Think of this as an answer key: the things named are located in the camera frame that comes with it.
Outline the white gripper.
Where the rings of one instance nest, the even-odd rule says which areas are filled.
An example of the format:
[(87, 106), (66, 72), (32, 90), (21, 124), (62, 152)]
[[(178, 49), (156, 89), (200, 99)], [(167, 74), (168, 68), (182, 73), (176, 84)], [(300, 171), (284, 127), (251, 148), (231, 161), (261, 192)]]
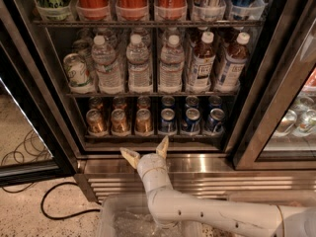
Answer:
[(157, 189), (171, 190), (172, 184), (169, 178), (166, 165), (167, 151), (169, 147), (169, 137), (165, 136), (156, 147), (156, 153), (150, 153), (142, 156), (136, 151), (121, 148), (122, 157), (136, 169), (143, 183), (145, 192), (149, 194)]

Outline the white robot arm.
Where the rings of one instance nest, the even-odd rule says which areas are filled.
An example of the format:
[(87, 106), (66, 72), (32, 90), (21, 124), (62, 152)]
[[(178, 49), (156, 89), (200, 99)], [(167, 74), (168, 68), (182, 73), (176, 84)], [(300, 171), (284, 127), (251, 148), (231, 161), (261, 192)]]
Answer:
[(171, 226), (196, 221), (244, 237), (316, 237), (316, 208), (201, 199), (175, 190), (166, 164), (169, 138), (153, 153), (122, 148), (122, 157), (143, 184), (155, 222)]

